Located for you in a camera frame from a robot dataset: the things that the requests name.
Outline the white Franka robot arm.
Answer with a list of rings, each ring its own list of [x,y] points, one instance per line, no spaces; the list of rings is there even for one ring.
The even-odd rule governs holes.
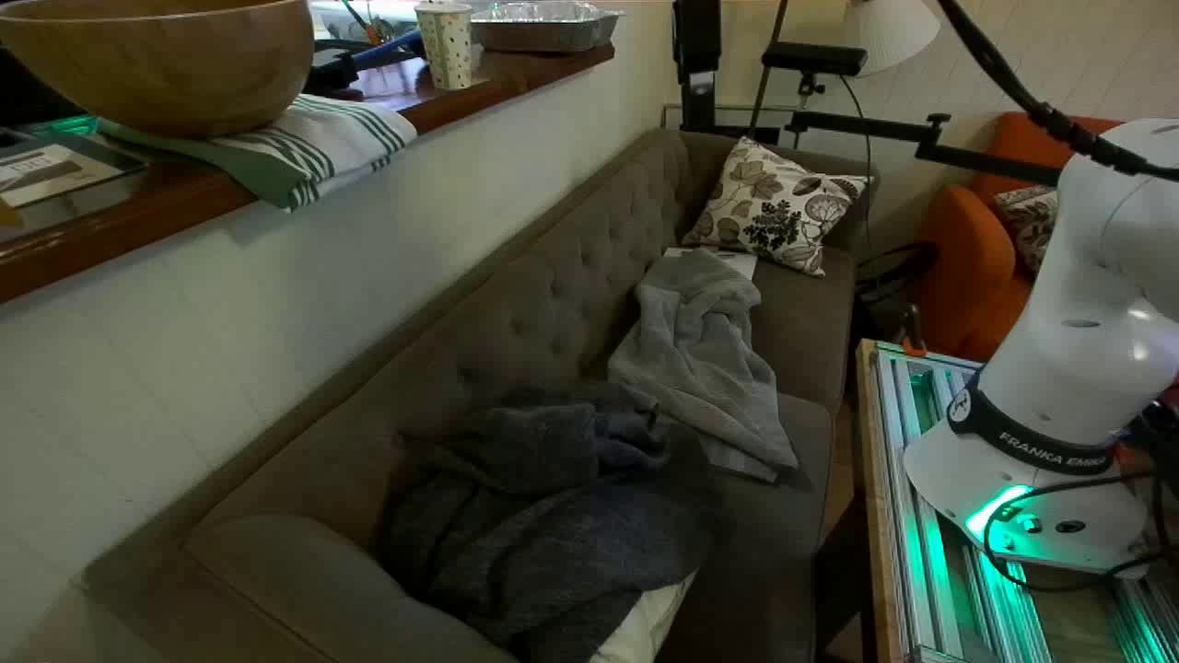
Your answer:
[[[1111,445],[1179,375],[1179,123],[1136,118],[1101,140],[1144,173],[1064,161],[1029,307],[901,469],[997,561],[1123,574],[1144,510]]]

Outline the aluminium rail robot base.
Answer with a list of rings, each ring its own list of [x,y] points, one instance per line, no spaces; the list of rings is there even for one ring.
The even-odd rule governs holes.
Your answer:
[[[864,651],[875,663],[1179,663],[1175,574],[1029,594],[1050,572],[997,572],[905,484],[901,450],[939,416],[971,361],[853,350],[857,459],[868,548]]]

